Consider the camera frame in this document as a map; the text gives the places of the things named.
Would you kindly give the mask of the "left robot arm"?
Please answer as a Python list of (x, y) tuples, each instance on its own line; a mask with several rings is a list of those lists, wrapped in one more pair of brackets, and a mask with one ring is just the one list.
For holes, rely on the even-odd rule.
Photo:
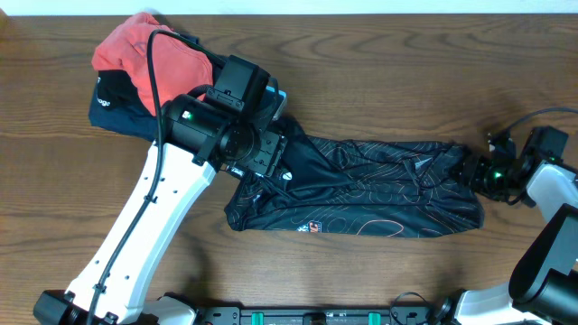
[(267, 88), (254, 111), (210, 90), (205, 101), (180, 95), (163, 108), (163, 144), (148, 150), (140, 179), (105, 241), (65, 290), (43, 292), (33, 307), (41, 324), (192, 324), (196, 309), (167, 293), (149, 302), (154, 273), (195, 200), (221, 164), (271, 175), (285, 139), (268, 131), (286, 94)]

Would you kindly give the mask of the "black printed cycling jersey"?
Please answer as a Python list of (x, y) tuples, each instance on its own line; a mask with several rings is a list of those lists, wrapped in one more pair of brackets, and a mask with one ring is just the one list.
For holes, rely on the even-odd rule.
[(484, 224), (478, 198), (452, 176), (462, 145), (332, 140), (292, 118), (273, 128), (287, 140), (280, 171), (241, 177), (224, 209), (236, 231), (426, 238)]

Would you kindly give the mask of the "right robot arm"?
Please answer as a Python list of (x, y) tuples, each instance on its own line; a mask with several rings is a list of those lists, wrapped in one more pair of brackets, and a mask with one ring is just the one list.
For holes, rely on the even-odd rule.
[(529, 174), (525, 192), (545, 227), (508, 282), (462, 292), (439, 324), (577, 322), (577, 171), (545, 158)]

